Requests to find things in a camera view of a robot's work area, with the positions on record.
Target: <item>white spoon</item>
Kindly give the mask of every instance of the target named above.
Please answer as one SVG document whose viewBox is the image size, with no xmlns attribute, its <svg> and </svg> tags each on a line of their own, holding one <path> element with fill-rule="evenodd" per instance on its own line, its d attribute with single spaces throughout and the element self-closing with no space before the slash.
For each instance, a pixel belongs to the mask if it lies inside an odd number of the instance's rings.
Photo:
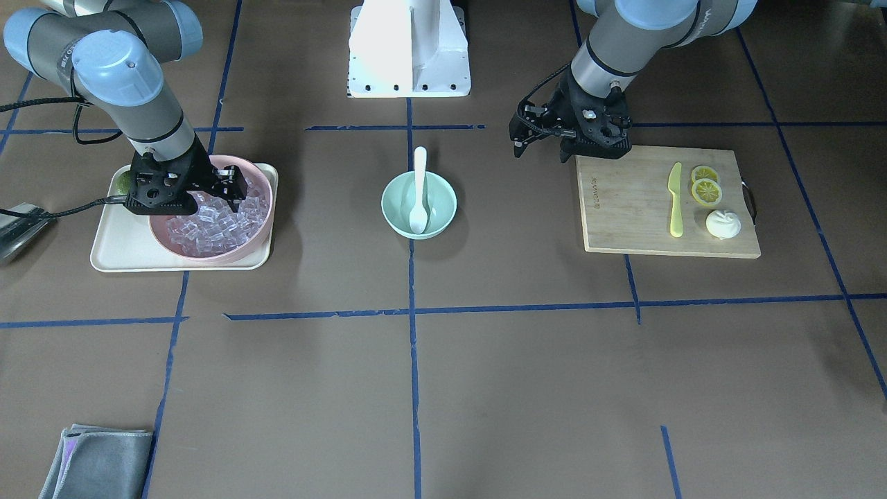
<svg viewBox="0 0 887 499">
<path fill-rule="evenodd" d="M 416 204 L 410 210 L 410 229 L 413 234 L 422 234 L 428 227 L 428 212 L 422 205 L 422 191 L 425 188 L 425 163 L 427 161 L 428 151 L 425 147 L 416 147 L 413 154 L 416 171 Z"/>
</svg>

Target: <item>wooden cutting board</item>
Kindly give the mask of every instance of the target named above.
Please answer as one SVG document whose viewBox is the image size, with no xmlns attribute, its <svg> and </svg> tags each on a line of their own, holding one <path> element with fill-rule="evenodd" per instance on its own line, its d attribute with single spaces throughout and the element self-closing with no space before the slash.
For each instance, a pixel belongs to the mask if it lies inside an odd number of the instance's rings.
<svg viewBox="0 0 887 499">
<path fill-rule="evenodd" d="M 680 193 L 684 235 L 671 237 L 671 194 L 668 176 L 681 162 Z M 690 194 L 690 171 L 697 165 L 714 168 L 723 199 L 705 208 Z M 618 160 L 576 156 L 579 206 L 585 250 L 687 257 L 757 258 L 755 227 L 742 195 L 742 180 L 733 151 L 683 147 L 635 146 Z M 742 230 L 732 239 L 709 234 L 705 218 L 712 210 L 739 215 Z"/>
</svg>

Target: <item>lemon slice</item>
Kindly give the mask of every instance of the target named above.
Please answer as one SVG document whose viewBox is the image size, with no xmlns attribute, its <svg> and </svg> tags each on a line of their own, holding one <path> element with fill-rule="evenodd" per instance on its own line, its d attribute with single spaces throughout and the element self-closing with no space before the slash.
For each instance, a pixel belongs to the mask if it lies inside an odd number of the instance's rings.
<svg viewBox="0 0 887 499">
<path fill-rule="evenodd" d="M 717 205 L 722 197 L 720 184 L 710 178 L 700 178 L 690 187 L 690 194 L 702 206 L 710 208 Z"/>
<path fill-rule="evenodd" d="M 701 164 L 696 168 L 693 168 L 693 171 L 690 172 L 690 181 L 695 182 L 700 178 L 710 178 L 715 182 L 719 182 L 720 178 L 718 177 L 718 172 L 715 169 L 711 168 L 711 166 L 705 166 Z"/>
</svg>

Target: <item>lime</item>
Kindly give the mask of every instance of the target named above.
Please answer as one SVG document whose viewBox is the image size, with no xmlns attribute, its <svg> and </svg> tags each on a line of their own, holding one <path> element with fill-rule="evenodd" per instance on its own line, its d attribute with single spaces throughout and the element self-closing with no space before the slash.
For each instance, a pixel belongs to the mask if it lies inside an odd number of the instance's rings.
<svg viewBox="0 0 887 499">
<path fill-rule="evenodd" d="M 132 185 L 132 170 L 126 170 L 114 179 L 111 195 L 126 194 Z"/>
<path fill-rule="evenodd" d="M 720 184 L 710 178 L 700 178 L 690 187 L 690 194 L 702 206 L 710 208 L 717 205 L 722 197 Z"/>
<path fill-rule="evenodd" d="M 720 178 L 718 177 L 718 172 L 715 169 L 711 168 L 711 166 L 705 166 L 701 164 L 696 168 L 693 168 L 693 171 L 690 172 L 690 181 L 695 182 L 700 178 L 709 178 L 714 180 L 715 182 L 719 182 Z"/>
</svg>

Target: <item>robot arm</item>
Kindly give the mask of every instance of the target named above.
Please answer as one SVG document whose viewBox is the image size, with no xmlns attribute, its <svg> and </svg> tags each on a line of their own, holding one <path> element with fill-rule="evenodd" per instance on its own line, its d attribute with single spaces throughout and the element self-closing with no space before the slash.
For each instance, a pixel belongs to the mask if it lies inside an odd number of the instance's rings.
<svg viewBox="0 0 887 499">
<path fill-rule="evenodd" d="M 35 75 L 103 109 L 135 147 L 126 207 L 138 215 L 192 214 L 197 204 L 187 191 L 201 190 L 236 211 L 245 179 L 236 167 L 212 166 L 160 66 L 200 48 L 191 9 L 176 0 L 45 3 L 58 12 L 31 8 L 9 18 L 6 47 Z"/>
<path fill-rule="evenodd" d="M 632 148 L 624 90 L 661 48 L 739 26 L 757 0 L 577 0 L 598 17 L 560 72 L 549 101 L 523 99 L 509 124 L 514 157 L 545 137 L 561 137 L 561 162 L 573 154 L 617 159 Z"/>
</svg>

